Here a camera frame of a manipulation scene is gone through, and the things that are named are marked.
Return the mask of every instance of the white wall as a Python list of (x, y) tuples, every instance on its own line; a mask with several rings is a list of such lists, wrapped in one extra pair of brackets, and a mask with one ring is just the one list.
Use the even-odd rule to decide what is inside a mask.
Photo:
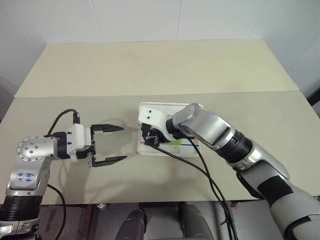
[(319, 0), (0, 0), (0, 118), (46, 43), (264, 38), (320, 87)]

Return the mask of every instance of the black cylindrical joint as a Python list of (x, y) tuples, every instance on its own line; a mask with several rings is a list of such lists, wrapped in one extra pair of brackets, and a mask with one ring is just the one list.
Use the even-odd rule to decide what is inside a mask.
[(165, 126), (168, 133), (172, 134), (175, 139), (182, 139), (186, 137), (180, 130), (175, 128), (173, 118), (168, 119), (165, 122)]
[(39, 216), (42, 196), (5, 196), (0, 221), (24, 221)]
[(241, 132), (235, 130), (233, 137), (216, 153), (228, 163), (234, 164), (243, 159), (252, 150), (253, 143)]

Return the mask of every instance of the white table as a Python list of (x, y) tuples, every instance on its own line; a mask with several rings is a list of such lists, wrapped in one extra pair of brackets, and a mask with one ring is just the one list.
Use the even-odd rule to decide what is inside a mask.
[[(201, 65), (209, 61), (209, 57), (218, 58), (219, 54), (214, 55), (211, 52), (206, 55), (206, 51), (203, 50), (197, 55), (198, 51), (194, 50), (197, 49), (194, 45), (196, 43), (200, 49), (204, 44), (204, 49), (224, 52), (220, 57), (226, 53), (229, 56), (221, 59), (219, 63), (217, 59), (212, 60), (210, 66), (202, 68)], [(135, 49), (134, 44), (137, 44), (140, 51), (132, 50)], [(148, 49), (146, 51), (143, 51), (144, 44)], [(168, 78), (172, 76), (174, 66), (167, 64), (168, 71), (161, 68), (158, 71), (155, 66), (159, 66), (156, 64), (159, 58), (154, 57), (154, 54), (149, 56), (148, 68), (152, 69), (154, 66), (153, 71), (150, 71), (152, 77), (148, 78), (148, 85), (141, 85), (140, 79), (146, 67), (139, 60), (130, 58), (128, 54), (130, 56), (137, 56), (138, 53), (147, 54), (153, 48), (160, 48), (161, 50), (154, 52), (161, 53), (165, 46), (170, 48), (168, 45), (179, 48), (179, 42), (110, 44), (113, 47), (109, 44), (48, 45), (0, 124), (2, 153), (0, 187), (3, 189), (0, 201), (4, 200), (9, 175), (15, 165), (17, 143), (27, 136), (44, 135), (54, 118), (67, 108), (78, 110), (81, 123), (86, 126), (108, 123), (124, 127), (124, 131), (101, 133), (95, 138), (97, 152), (104, 157), (128, 156), (114, 165), (97, 168), (88, 168), (86, 160), (78, 163), (72, 163), (70, 160), (53, 162), (49, 183), (63, 192), (68, 204), (215, 200), (208, 180), (192, 167), (170, 157), (137, 154), (137, 135), (140, 129), (137, 119), (140, 102), (202, 104), (206, 110), (218, 113), (273, 154), (288, 169), (295, 185), (312, 195), (320, 195), (319, 118), (264, 42), (261, 40), (182, 42), (181, 48), (184, 51), (177, 53), (172, 47), (169, 51), (172, 57), (166, 60), (182, 61), (189, 44), (194, 51), (188, 52), (190, 55), (196, 55), (197, 61), (193, 64), (198, 67), (194, 67), (193, 70), (187, 69), (188, 74), (186, 74), (183, 71), (184, 65), (176, 62), (176, 76), (170, 85), (173, 86), (171, 88), (167, 87), (169, 82), (166, 82), (168, 81), (166, 76)], [(121, 51), (122, 47), (116, 48), (118, 45), (131, 46), (131, 50), (123, 47)], [(136, 72), (131, 76), (129, 71), (132, 69), (131, 64), (121, 65), (120, 57), (115, 60), (117, 64), (114, 64), (114, 67), (126, 66), (124, 69), (127, 70), (123, 71), (126, 79), (114, 74), (116, 70), (109, 73), (104, 68), (106, 65), (98, 61), (98, 59), (102, 61), (115, 58), (117, 51), (120, 51), (118, 52), (120, 56), (122, 52), (127, 53), (122, 55), (124, 63), (132, 59), (131, 64), (136, 63)], [(196, 81), (190, 81), (196, 73), (201, 72), (203, 74)], [(115, 77), (116, 82), (122, 87), (109, 84), (109, 80), (103, 84), (101, 82), (103, 76), (105, 79), (111, 79), (110, 76)], [(81, 79), (79, 84), (76, 84), (77, 78)], [(159, 84), (156, 80), (160, 79), (166, 84)], [(185, 86), (179, 88), (177, 85), (179, 83), (185, 83)], [(72, 117), (64, 116), (55, 130), (65, 131), (71, 124)], [(212, 177), (228, 200), (253, 199), (222, 158), (204, 146), (201, 146), (201, 151)], [(198, 158), (189, 160), (196, 164), (201, 163)], [(60, 203), (60, 200), (56, 193), (48, 189), (42, 203), (56, 204)]]

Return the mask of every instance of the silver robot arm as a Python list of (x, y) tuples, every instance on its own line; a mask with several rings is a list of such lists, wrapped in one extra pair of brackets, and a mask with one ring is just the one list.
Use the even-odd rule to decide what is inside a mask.
[(66, 132), (56, 132), (50, 136), (29, 136), (16, 148), (16, 164), (10, 174), (5, 192), (5, 200), (0, 209), (0, 239), (17, 235), (19, 239), (41, 239), (35, 233), (39, 226), (39, 211), (46, 192), (52, 161), (71, 159), (88, 160), (88, 167), (114, 164), (126, 156), (106, 158), (96, 161), (94, 132), (115, 132), (122, 127), (97, 124), (84, 127), (75, 123)]
[(320, 239), (320, 202), (294, 186), (289, 181), (286, 168), (259, 144), (246, 138), (215, 113), (203, 110), (197, 103), (167, 118), (165, 124), (154, 120), (153, 112), (157, 114), (157, 119), (164, 118), (159, 111), (142, 109), (139, 116), (139, 121), (144, 124), (142, 126), (158, 128), (162, 138), (168, 136), (167, 142), (172, 138), (192, 135), (224, 158), (249, 193), (268, 202), (284, 239)]

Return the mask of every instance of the cable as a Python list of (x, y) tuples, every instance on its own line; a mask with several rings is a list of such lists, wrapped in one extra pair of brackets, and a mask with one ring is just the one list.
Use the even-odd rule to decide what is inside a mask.
[[(207, 167), (207, 164), (206, 164), (206, 162), (204, 161), (204, 158), (203, 158), (203, 156), (201, 155), (201, 153), (200, 153), (200, 151), (198, 150), (198, 148), (196, 148), (196, 151), (197, 151), (198, 154), (200, 153), (200, 154), (199, 154), (199, 157), (201, 158), (201, 161), (202, 161), (202, 163), (203, 163), (203, 165), (204, 165), (204, 168), (206, 169), (207, 172), (204, 171), (204, 170), (203, 170), (202, 168), (200, 168), (199, 166), (193, 164), (192, 162), (189, 162), (188, 160), (185, 160), (185, 159), (183, 159), (183, 158), (181, 158), (181, 157), (179, 157), (179, 156), (176, 156), (176, 155), (174, 155), (174, 154), (172, 154), (172, 153), (170, 153), (170, 152), (167, 152), (167, 151), (165, 151), (165, 150), (163, 150), (163, 149), (161, 149), (161, 148), (159, 148), (159, 147), (156, 147), (156, 146), (153, 146), (153, 145), (149, 145), (149, 144), (148, 144), (148, 146), (150, 146), (150, 147), (152, 147), (152, 148), (154, 148), (154, 149), (156, 149), (156, 150), (158, 150), (158, 151), (160, 151), (160, 152), (162, 152), (162, 153), (164, 153), (164, 154), (166, 154), (166, 155), (168, 155), (168, 156), (170, 156), (170, 157), (172, 157), (172, 158), (175, 158), (175, 159), (177, 159), (177, 160), (179, 160), (179, 161), (181, 161), (181, 162), (183, 162), (183, 163), (186, 163), (186, 164), (188, 164), (188, 165), (196, 168), (197, 170), (199, 170), (202, 174), (204, 174), (204, 175), (209, 179), (210, 186), (211, 186), (211, 190), (212, 190), (213, 194), (215, 195), (215, 197), (217, 198), (218, 202), (221, 204), (221, 206), (222, 206), (222, 208), (223, 208), (223, 210), (224, 210), (225, 222), (226, 222), (226, 224), (227, 224), (229, 239), (231, 239), (231, 240), (233, 239), (233, 238), (232, 238), (232, 233), (233, 233), (234, 239), (235, 239), (235, 240), (238, 240), (238, 236), (237, 236), (236, 230), (235, 230), (235, 228), (234, 228), (234, 226), (233, 226), (233, 221), (232, 221), (232, 218), (231, 218), (231, 214), (229, 213), (229, 208), (228, 208), (228, 205), (227, 205), (227, 203), (226, 203), (226, 199), (225, 199), (224, 195), (222, 194), (221, 190), (219, 189), (219, 187), (217, 186), (217, 184), (215, 183), (215, 181), (211, 178), (210, 173), (209, 173), (209, 170), (208, 170), (208, 167)], [(215, 189), (213, 188), (213, 185), (216, 187), (217, 191), (218, 191), (219, 194), (221, 195), (222, 200), (219, 198), (218, 194), (216, 193)]]
[[(52, 133), (53, 129), (55, 128), (55, 126), (56, 126), (57, 122), (59, 121), (59, 119), (60, 119), (63, 115), (65, 115), (65, 114), (67, 114), (67, 113), (69, 113), (69, 112), (73, 112), (73, 124), (80, 124), (80, 117), (79, 117), (78, 112), (77, 112), (75, 109), (73, 109), (73, 108), (69, 108), (69, 109), (64, 110), (63, 112), (61, 112), (61, 113), (55, 118), (55, 120), (54, 120), (52, 126), (50, 127), (47, 135), (45, 135), (44, 137), (52, 137), (53, 135), (52, 135), (51, 133)], [(58, 234), (57, 234), (56, 237), (55, 237), (55, 240), (58, 240), (59, 237), (60, 237), (60, 235), (61, 235), (61, 233), (62, 233), (62, 231), (63, 231), (63, 229), (64, 229), (64, 227), (65, 227), (65, 225), (66, 225), (66, 218), (67, 218), (66, 201), (65, 201), (64, 195), (63, 195), (57, 188), (55, 188), (54, 186), (52, 186), (52, 185), (50, 185), (50, 184), (48, 184), (47, 186), (48, 186), (49, 188), (51, 188), (52, 190), (56, 191), (56, 193), (60, 196), (61, 201), (62, 201), (63, 220), (62, 220), (62, 225), (61, 225), (61, 227), (60, 227), (60, 230), (59, 230)]]
[(47, 135), (45, 135), (45, 137), (48, 137), (48, 136), (51, 135), (51, 133), (52, 133), (53, 129), (55, 128), (55, 126), (56, 126), (57, 122), (59, 121), (59, 119), (60, 119), (63, 115), (65, 115), (65, 114), (67, 114), (67, 113), (69, 113), (69, 112), (73, 112), (73, 123), (74, 123), (74, 124), (79, 124), (79, 123), (80, 123), (80, 118), (79, 118), (79, 116), (78, 116), (78, 112), (77, 112), (75, 109), (73, 109), (73, 108), (69, 108), (69, 109), (64, 110), (63, 112), (61, 112), (61, 113), (55, 118), (52, 126), (50, 127), (50, 129), (49, 129)]
[(60, 227), (60, 230), (59, 230), (58, 234), (57, 234), (56, 237), (55, 237), (55, 240), (58, 240), (59, 237), (60, 237), (60, 235), (61, 235), (61, 233), (62, 233), (62, 231), (63, 231), (63, 229), (64, 229), (64, 227), (65, 227), (65, 225), (66, 225), (66, 218), (67, 218), (66, 201), (65, 201), (65, 198), (64, 198), (63, 194), (62, 194), (57, 188), (55, 188), (54, 186), (52, 186), (52, 185), (50, 185), (50, 184), (48, 184), (47, 186), (48, 186), (49, 188), (51, 188), (52, 190), (56, 191), (56, 193), (60, 196), (61, 201), (62, 201), (63, 221), (62, 221), (62, 225), (61, 225), (61, 227)]
[(202, 161), (202, 164), (204, 166), (204, 169), (208, 175), (208, 179), (209, 179), (209, 183), (210, 183), (210, 187), (212, 189), (213, 192), (215, 192), (214, 190), (214, 186), (215, 188), (217, 189), (217, 191), (219, 192), (221, 198), (222, 198), (222, 202), (223, 204), (225, 205), (226, 207), (226, 210), (223, 208), (223, 210), (225, 210), (228, 215), (228, 220), (230, 221), (229, 224), (227, 224), (228, 226), (228, 233), (229, 233), (229, 237), (231, 236), (231, 233), (230, 233), (230, 227), (232, 228), (232, 233), (233, 233), (233, 236), (234, 236), (234, 239), (237, 240), (238, 239), (238, 235), (237, 235), (237, 231), (236, 231), (236, 227), (235, 227), (235, 223), (234, 223), (234, 219), (232, 217), (232, 213), (229, 211), (229, 207), (227, 205), (227, 201), (225, 199), (225, 196), (222, 194), (220, 188), (218, 187), (218, 185), (215, 183), (215, 181), (213, 181), (213, 179), (211, 178), (211, 175), (210, 175), (210, 172), (209, 172), (209, 169), (207, 167), (207, 164), (206, 164), (206, 161), (204, 159), (204, 157), (202, 156), (201, 152), (199, 151), (198, 147), (195, 145), (195, 143), (192, 141), (192, 139), (189, 137), (189, 136), (185, 136), (188, 141), (191, 143), (191, 145), (193, 146), (193, 148), (195, 149), (195, 151), (198, 153), (201, 161)]

